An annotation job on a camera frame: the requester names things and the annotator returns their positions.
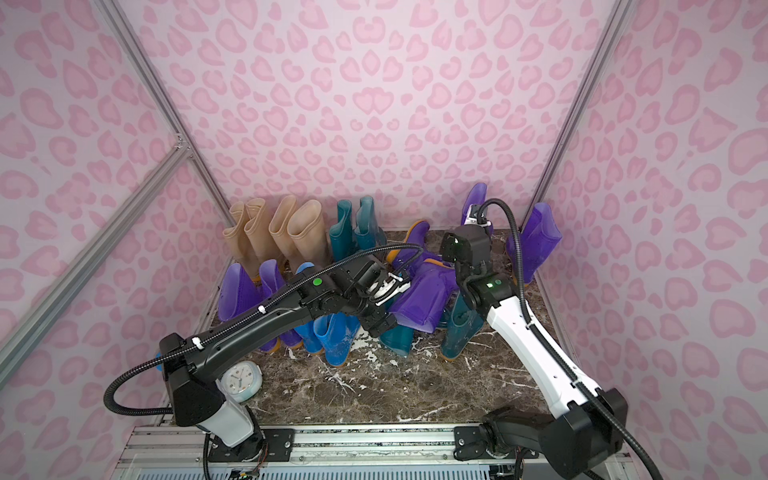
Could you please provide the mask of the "blue boot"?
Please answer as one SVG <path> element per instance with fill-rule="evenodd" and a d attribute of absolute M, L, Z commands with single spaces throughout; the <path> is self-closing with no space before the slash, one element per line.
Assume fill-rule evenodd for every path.
<path fill-rule="evenodd" d="M 294 275 L 292 282 L 295 284 L 298 284 L 300 280 L 304 280 L 305 275 L 303 274 L 303 271 L 313 267 L 314 267 L 314 264 L 312 262 L 302 263 L 298 267 L 298 270 Z M 300 293 L 303 300 L 311 300 L 314 297 L 314 294 L 310 290 L 308 283 L 304 284 L 301 288 L 299 288 L 298 292 Z M 295 331 L 303 339 L 303 345 L 308 353 L 312 355 L 316 355 L 324 351 L 324 347 L 322 343 L 318 339 L 317 335 L 314 333 L 313 320 L 309 320 L 304 325 L 296 327 Z"/>
<path fill-rule="evenodd" d="M 344 313 L 325 315 L 314 321 L 313 333 L 323 346 L 330 366 L 344 365 L 359 328 L 358 318 Z"/>

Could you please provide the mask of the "beige boot pair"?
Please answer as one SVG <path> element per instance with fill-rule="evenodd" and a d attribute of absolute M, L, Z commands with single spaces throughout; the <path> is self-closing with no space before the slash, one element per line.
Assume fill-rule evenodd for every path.
<path fill-rule="evenodd" d="M 233 259 L 240 264 L 252 281 L 259 281 L 259 261 L 245 227 L 250 220 L 246 205 L 242 201 L 234 203 L 230 209 L 234 225 L 222 231 L 223 238 L 232 254 Z"/>
<path fill-rule="evenodd" d="M 245 211 L 249 219 L 244 232 L 257 259 L 260 262 L 275 260 L 280 268 L 284 267 L 285 256 L 270 233 L 269 225 L 273 215 L 266 201 L 263 198 L 249 199 L 245 202 Z"/>

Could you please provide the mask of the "beige boot with paper stuffing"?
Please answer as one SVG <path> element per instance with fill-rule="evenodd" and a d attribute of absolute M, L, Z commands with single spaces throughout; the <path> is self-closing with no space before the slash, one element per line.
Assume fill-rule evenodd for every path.
<path fill-rule="evenodd" d="M 299 207 L 288 220 L 287 233 L 296 250 L 289 260 L 295 271 L 304 262 L 311 262 L 315 266 L 328 266 L 331 263 L 326 225 L 319 201 L 309 200 Z"/>

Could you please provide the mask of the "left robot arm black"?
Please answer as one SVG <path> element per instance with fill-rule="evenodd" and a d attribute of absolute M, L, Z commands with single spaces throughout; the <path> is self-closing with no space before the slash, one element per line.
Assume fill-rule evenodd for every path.
<path fill-rule="evenodd" d="M 327 267 L 307 266 L 268 298 L 200 334 L 161 342 L 163 377 L 177 425 L 212 432 L 236 446 L 257 427 L 227 392 L 227 370 L 254 350 L 284 338 L 307 344 L 322 317 L 352 318 L 377 337 L 396 325 L 387 303 L 411 286 L 374 255 L 356 254 Z"/>

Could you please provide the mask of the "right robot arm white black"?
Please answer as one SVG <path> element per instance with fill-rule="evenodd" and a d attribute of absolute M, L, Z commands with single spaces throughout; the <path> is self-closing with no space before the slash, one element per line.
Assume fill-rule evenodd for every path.
<path fill-rule="evenodd" d="M 477 441 L 456 449 L 455 458 L 515 456 L 515 468 L 521 470 L 520 458 L 536 452 L 564 479 L 596 478 L 596 467 L 623 447 L 624 398 L 602 389 L 566 359 L 531 312 L 523 284 L 495 271 L 485 228 L 467 224 L 445 234 L 440 254 L 455 268 L 462 299 L 514 351 L 549 408 L 546 415 L 509 407 L 486 414 Z"/>

